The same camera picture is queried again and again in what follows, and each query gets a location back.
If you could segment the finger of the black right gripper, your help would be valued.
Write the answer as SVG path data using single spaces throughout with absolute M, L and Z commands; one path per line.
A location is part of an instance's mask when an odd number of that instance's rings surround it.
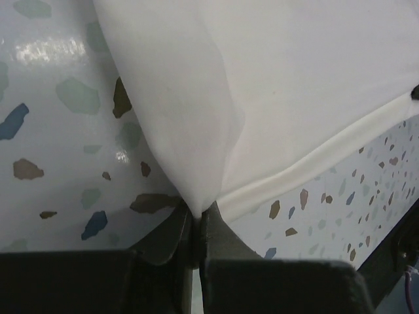
M 412 100 L 419 100 L 419 85 L 415 86 L 410 93 L 410 97 Z

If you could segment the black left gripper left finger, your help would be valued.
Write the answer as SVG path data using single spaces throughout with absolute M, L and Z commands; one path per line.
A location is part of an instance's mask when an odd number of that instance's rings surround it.
M 130 313 L 190 313 L 192 215 L 181 201 L 171 215 L 132 246 Z

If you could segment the white floral print t-shirt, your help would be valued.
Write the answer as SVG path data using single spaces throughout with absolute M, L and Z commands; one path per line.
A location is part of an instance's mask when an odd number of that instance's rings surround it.
M 417 1 L 95 1 L 153 156 L 230 220 L 418 114 Z

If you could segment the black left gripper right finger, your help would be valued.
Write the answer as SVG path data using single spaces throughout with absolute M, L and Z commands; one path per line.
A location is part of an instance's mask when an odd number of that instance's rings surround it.
M 250 313 L 251 271 L 262 259 L 223 220 L 216 203 L 200 223 L 200 281 L 204 313 Z

